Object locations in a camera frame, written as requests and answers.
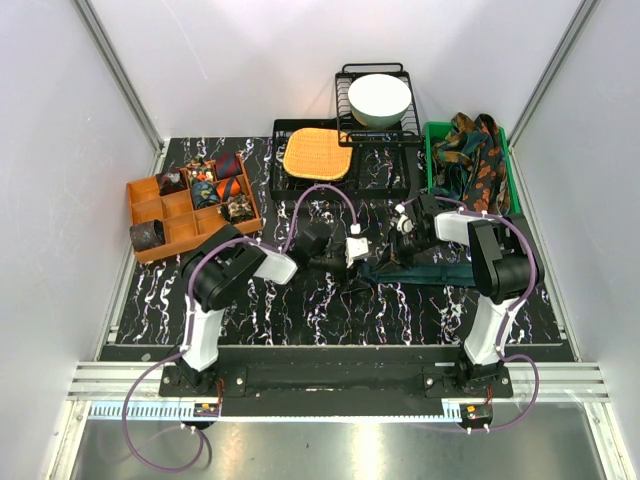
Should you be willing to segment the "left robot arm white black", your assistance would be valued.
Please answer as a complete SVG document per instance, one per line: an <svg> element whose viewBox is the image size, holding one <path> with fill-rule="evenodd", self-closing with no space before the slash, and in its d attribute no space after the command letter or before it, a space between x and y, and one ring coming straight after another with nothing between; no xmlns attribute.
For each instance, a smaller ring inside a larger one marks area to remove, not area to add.
<svg viewBox="0 0 640 480"><path fill-rule="evenodd" d="M186 331L180 347L185 366L181 384L196 396L215 386L218 339L226 309L254 278L277 285L288 284L301 269L316 268L334 275L347 273L369 256L369 242L360 227L350 227L336 250L328 251L326 234L311 228L283 247L260 243L226 224L192 250L182 261L185 285Z"/></svg>

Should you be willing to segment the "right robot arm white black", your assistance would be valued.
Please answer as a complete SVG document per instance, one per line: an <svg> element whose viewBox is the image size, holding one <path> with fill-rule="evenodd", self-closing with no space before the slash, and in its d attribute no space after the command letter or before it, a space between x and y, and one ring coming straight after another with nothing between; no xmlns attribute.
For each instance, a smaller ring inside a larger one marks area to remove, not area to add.
<svg viewBox="0 0 640 480"><path fill-rule="evenodd" d="M508 330L544 279L544 267L525 217L469 210L463 202L422 194L395 207L383 253L373 268L382 283L464 285L479 292L471 331L460 347L452 384L466 396L499 380ZM453 267L420 265L416 257L440 244L469 249L470 261Z"/></svg>

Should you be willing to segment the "brown blue tie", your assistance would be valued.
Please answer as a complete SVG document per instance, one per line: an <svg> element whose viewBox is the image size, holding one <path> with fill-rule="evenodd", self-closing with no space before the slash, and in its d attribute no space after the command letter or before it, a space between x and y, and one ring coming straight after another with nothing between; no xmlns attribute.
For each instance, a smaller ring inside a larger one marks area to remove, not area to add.
<svg viewBox="0 0 640 480"><path fill-rule="evenodd" d="M142 252L165 244L163 224L158 219L132 225L129 236L135 252Z"/></svg>

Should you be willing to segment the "dark green tie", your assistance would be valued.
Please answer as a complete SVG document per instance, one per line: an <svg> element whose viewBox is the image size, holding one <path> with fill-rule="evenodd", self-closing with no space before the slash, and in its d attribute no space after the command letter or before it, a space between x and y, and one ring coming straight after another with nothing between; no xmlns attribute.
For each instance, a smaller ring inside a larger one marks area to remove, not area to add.
<svg viewBox="0 0 640 480"><path fill-rule="evenodd" d="M476 287L470 264L423 264L410 268L378 271L368 263L364 263L361 265L360 272L363 279L375 284Z"/></svg>

